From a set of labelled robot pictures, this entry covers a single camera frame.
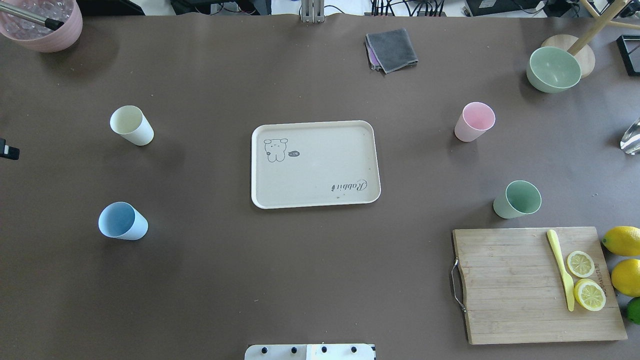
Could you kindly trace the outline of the clear glass mug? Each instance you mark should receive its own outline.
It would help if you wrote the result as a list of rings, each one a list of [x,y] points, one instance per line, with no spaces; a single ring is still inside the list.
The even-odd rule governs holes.
[[[640,152],[640,118],[624,132],[619,146],[627,155],[637,155]]]

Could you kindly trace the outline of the grey folded cloth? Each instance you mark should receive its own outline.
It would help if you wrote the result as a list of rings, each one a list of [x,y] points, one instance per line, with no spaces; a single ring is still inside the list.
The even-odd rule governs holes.
[[[387,75],[419,61],[406,28],[368,33],[365,41],[368,41],[378,59],[381,66],[379,71]]]

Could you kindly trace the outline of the pink cup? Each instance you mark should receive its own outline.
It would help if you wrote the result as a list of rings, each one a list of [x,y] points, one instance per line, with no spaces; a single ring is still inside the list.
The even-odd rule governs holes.
[[[489,105],[471,102],[462,109],[454,134],[462,142],[472,142],[491,129],[495,122],[496,114]]]

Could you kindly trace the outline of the cream rabbit tray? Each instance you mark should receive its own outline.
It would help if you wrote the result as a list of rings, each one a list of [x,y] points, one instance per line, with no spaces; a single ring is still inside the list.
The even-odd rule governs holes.
[[[370,204],[381,194],[367,121],[265,124],[251,137],[251,200],[262,209]]]

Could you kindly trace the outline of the yellow plastic knife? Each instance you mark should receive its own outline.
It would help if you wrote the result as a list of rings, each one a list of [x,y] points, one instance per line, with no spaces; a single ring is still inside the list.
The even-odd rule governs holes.
[[[560,239],[558,237],[558,233],[553,228],[550,228],[549,230],[547,230],[546,235],[547,235],[548,243],[550,244],[550,247],[551,247],[551,251],[557,263],[557,268],[560,274],[560,278],[562,280],[562,285],[563,285],[563,289],[566,297],[567,310],[569,310],[569,312],[573,312],[575,310],[575,303],[576,303],[576,299],[574,296],[575,285],[574,285],[574,280],[572,276],[569,274],[565,266],[565,261],[564,261],[562,247],[560,245]]]

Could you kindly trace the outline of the purple folded cloth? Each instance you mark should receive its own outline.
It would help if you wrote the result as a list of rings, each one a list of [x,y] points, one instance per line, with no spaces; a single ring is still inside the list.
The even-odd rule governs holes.
[[[365,41],[365,47],[366,47],[366,51],[367,51],[367,57],[368,57],[368,61],[370,64],[370,68],[373,71],[379,71],[382,67],[380,66],[380,63],[377,59],[377,56],[375,55],[374,51],[372,50],[370,43],[368,43],[368,41]]]

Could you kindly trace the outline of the metal muddler in bowl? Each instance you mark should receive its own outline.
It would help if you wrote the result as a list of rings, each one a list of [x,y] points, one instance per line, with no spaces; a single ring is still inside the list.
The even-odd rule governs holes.
[[[16,18],[28,21],[30,23],[37,24],[40,27],[48,28],[51,31],[56,31],[65,24],[61,20],[41,16],[39,14],[26,11],[25,9],[21,9],[20,7],[14,6],[4,1],[0,2],[0,11],[2,13],[15,16]]]

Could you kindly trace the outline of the whole lemon middle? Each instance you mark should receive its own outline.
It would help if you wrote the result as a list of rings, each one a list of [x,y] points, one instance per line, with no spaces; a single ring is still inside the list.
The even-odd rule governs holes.
[[[620,261],[611,271],[613,287],[628,297],[640,296],[640,260],[625,259]]]

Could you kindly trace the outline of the whole lemon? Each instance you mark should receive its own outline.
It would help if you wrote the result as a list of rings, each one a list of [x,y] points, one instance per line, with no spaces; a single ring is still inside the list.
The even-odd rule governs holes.
[[[611,271],[613,287],[628,297],[640,296],[640,260],[625,259],[620,261]]]
[[[614,255],[640,255],[640,228],[617,226],[608,230],[601,243]]]

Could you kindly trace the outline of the light blue cup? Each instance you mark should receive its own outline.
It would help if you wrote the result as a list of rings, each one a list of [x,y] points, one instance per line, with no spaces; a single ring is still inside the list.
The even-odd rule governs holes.
[[[98,228],[106,237],[135,241],[147,234],[149,224],[130,203],[114,202],[102,210]]]

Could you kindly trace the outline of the green bowl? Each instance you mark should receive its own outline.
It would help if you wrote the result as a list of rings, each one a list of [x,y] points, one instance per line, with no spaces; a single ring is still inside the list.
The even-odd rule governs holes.
[[[540,47],[529,57],[528,82],[538,91],[555,94],[574,87],[582,70],[573,55],[557,47]]]

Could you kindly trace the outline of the wooden cup stand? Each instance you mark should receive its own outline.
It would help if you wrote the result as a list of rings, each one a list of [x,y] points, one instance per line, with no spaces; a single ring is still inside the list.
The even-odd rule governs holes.
[[[593,7],[589,1],[581,0],[579,2],[581,7],[594,18],[594,23],[585,34],[580,35],[578,38],[569,34],[556,34],[542,42],[541,47],[554,47],[567,51],[580,65],[582,72],[581,78],[584,79],[588,77],[595,68],[595,53],[592,48],[590,48],[589,42],[594,39],[601,30],[605,27],[639,30],[639,23],[626,23],[615,20],[630,2],[630,0],[613,0],[603,11],[599,11],[596,7]]]

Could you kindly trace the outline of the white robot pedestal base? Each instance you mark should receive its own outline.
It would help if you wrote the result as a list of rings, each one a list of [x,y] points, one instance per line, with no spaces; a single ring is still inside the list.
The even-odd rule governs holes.
[[[254,344],[244,354],[245,360],[375,360],[374,344]]]

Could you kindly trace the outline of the wooden cutting board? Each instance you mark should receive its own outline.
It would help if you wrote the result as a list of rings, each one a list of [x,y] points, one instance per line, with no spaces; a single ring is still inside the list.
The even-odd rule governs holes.
[[[558,227],[563,258],[573,251],[592,257],[590,276],[606,305],[567,308],[546,228],[459,228],[452,232],[461,274],[458,301],[467,338],[475,346],[627,339],[610,272],[594,227]]]

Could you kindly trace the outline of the green lime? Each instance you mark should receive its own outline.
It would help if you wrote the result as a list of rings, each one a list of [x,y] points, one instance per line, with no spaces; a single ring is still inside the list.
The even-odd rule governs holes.
[[[627,303],[625,317],[631,323],[640,325],[640,297],[634,297]]]

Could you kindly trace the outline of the whole lemon outer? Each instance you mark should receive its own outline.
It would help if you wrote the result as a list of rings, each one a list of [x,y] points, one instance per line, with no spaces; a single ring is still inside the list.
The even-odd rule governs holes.
[[[640,255],[640,228],[617,226],[608,230],[601,243],[614,255]]]

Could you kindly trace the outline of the lemon slice near knife tip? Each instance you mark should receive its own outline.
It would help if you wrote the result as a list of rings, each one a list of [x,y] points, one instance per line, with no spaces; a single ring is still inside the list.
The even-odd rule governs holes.
[[[574,285],[573,295],[576,302],[590,312],[599,312],[607,301],[604,290],[588,278],[582,278]]]

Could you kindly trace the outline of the green cup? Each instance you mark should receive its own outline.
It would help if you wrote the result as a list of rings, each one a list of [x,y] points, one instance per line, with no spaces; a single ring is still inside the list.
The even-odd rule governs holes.
[[[493,210],[503,219],[513,219],[537,212],[542,197],[534,184],[525,180],[510,182],[493,202]]]

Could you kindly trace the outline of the cream white cup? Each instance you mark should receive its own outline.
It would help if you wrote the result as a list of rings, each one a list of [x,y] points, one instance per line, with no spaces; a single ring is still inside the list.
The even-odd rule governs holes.
[[[146,146],[154,138],[154,130],[139,107],[124,105],[110,116],[111,129],[136,146]]]

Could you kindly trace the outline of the pink ice bowl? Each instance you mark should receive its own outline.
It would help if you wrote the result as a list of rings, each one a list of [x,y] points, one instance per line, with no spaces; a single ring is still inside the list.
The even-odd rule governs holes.
[[[57,30],[1,12],[1,34],[30,50],[52,53],[71,47],[83,29],[82,12],[75,0],[5,0],[21,10],[62,22]]]

